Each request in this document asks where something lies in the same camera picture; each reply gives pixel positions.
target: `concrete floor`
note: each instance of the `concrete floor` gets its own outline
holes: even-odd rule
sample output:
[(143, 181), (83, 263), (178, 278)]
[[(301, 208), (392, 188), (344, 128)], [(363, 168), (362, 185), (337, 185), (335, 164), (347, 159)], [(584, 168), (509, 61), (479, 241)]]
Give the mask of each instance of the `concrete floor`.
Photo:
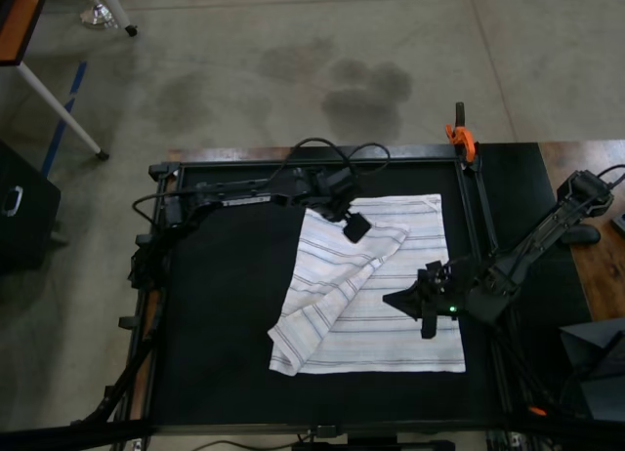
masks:
[[(49, 0), (25, 61), (62, 101), (88, 63), (73, 115), (111, 159), (65, 131), (50, 180), (71, 244), (0, 281), (0, 430), (82, 417), (122, 370), (130, 203), (168, 149), (444, 143), (456, 101), (483, 143), (623, 138), (625, 0), (121, 0), (134, 39), (80, 26), (85, 1)], [(2, 140), (40, 168), (57, 122), (0, 70)]]

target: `white towel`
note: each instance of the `white towel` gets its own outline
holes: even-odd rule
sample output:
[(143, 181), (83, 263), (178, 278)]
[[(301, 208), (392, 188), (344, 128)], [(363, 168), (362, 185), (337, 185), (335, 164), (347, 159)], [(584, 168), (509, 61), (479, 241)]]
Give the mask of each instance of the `white towel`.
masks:
[(438, 319), (421, 339), (421, 321), (383, 303), (410, 287), (417, 269), (448, 260), (440, 195), (361, 198), (352, 204), (372, 223), (357, 243), (307, 210), (293, 278), (269, 331), (270, 369), (297, 373), (464, 372), (458, 321)]

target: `floor stain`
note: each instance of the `floor stain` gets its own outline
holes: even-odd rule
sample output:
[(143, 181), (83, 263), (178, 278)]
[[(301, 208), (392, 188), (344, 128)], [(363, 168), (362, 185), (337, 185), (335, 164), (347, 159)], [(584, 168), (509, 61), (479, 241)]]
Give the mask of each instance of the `floor stain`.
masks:
[(206, 75), (199, 71), (167, 80), (153, 99), (146, 100), (142, 108), (145, 117), (172, 135), (186, 134), (211, 123), (214, 115), (204, 98), (206, 82)]
[(363, 61), (341, 59), (330, 68), (330, 76), (337, 84), (363, 84), (369, 78), (369, 67)]
[(399, 105), (412, 95), (412, 77), (394, 63), (368, 68), (343, 59), (330, 67), (337, 84), (348, 88), (329, 92), (321, 103), (332, 132), (342, 142), (387, 142), (401, 131)]
[(270, 144), (271, 132), (267, 123), (273, 108), (271, 100), (267, 97), (245, 97), (237, 100), (235, 104), (264, 142)]
[(335, 53), (334, 42), (314, 39), (297, 46), (281, 46), (266, 51), (258, 64), (258, 72), (267, 77), (288, 81), (310, 78), (331, 61)]

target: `black mat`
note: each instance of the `black mat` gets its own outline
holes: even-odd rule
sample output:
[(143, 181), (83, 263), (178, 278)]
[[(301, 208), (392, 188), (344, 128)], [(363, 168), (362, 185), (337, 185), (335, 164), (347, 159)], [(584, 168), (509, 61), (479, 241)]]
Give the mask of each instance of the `black mat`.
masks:
[[(552, 205), (553, 196), (536, 147), (488, 145), (484, 153), (493, 163), (486, 181), (497, 229), (506, 243), (534, 224)], [(258, 178), (269, 171), (198, 170), (187, 175), (186, 185)], [(504, 172), (519, 177), (508, 184), (510, 188), (502, 188), (503, 183), (510, 183), (501, 180)], [(535, 185), (537, 192), (522, 204), (515, 190), (527, 185)], [(453, 166), (394, 164), (368, 180), (364, 189), (365, 196), (440, 193), (450, 257), (471, 251)], [(218, 212), (178, 245), (171, 267), (165, 335), (158, 350), (153, 421), (158, 425), (308, 426), (498, 419), (501, 411), (488, 341), (482, 327), (471, 319), (461, 322), (467, 360), (464, 374), (301, 374), (289, 378), (268, 369), (271, 340), (267, 331), (278, 319), (290, 281), (302, 215), (272, 206)], [(556, 272), (571, 269), (566, 251), (554, 257)], [(541, 269), (537, 271), (538, 282), (532, 283), (541, 285)], [(576, 283), (572, 297), (579, 302)], [(535, 290), (539, 298), (543, 292)], [(533, 310), (534, 302), (527, 303)]]
[[(482, 154), (493, 221), (506, 248), (544, 218), (555, 202), (554, 193), (537, 144), (490, 144)], [(552, 246), (530, 267), (516, 308), (527, 360), (558, 396), (570, 374), (558, 328), (591, 321), (567, 247)]]

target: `white table leg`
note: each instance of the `white table leg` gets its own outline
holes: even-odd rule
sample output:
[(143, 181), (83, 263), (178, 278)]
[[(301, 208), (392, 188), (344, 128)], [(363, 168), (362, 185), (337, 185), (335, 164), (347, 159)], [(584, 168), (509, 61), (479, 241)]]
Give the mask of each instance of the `white table leg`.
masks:
[(137, 35), (137, 27), (133, 24), (130, 24), (130, 19), (124, 12), (119, 0), (105, 0), (108, 5), (108, 9), (113, 14), (117, 24), (119, 24), (122, 28), (124, 28), (130, 36)]
[(57, 112), (57, 114), (61, 117), (63, 121), (67, 123), (67, 125), (78, 135), (82, 141), (87, 144), (89, 148), (91, 148), (98, 158), (101, 160), (107, 160), (108, 154), (105, 153), (100, 146), (94, 141), (89, 134), (85, 132), (85, 130), (78, 124), (78, 122), (72, 117), (67, 109), (63, 107), (63, 105), (55, 98), (55, 96), (50, 93), (50, 90), (46, 88), (46, 86), (41, 83), (34, 73), (26, 66), (25, 63), (21, 62), (18, 65), (18, 72), (24, 78), (24, 80), (30, 85), (35, 92), (39, 94), (44, 101), (50, 105), (50, 107)]

